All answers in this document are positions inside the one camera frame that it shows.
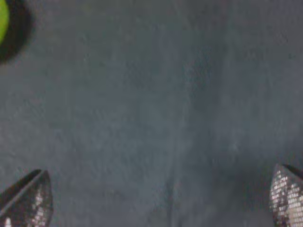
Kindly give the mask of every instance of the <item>tennis ball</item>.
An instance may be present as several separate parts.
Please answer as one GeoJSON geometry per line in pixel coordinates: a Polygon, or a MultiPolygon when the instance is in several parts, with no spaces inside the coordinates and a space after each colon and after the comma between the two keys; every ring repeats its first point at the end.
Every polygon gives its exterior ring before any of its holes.
{"type": "Polygon", "coordinates": [[[5,0],[0,0],[0,43],[6,34],[9,26],[9,8],[5,0]]]}

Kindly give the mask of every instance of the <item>gray carpet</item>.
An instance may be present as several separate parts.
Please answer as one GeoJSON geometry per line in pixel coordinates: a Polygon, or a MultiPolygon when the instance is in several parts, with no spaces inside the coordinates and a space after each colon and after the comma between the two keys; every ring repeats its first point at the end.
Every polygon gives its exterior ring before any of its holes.
{"type": "Polygon", "coordinates": [[[0,189],[51,175],[53,227],[270,227],[303,168],[299,0],[27,1],[0,65],[0,189]]]}

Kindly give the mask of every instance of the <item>green ball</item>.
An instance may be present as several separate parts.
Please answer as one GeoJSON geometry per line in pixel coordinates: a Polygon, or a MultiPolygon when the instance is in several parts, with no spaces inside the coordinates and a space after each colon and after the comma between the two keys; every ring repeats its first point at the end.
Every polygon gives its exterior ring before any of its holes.
{"type": "Polygon", "coordinates": [[[0,0],[0,43],[6,34],[9,26],[9,8],[5,0],[0,0]]]}

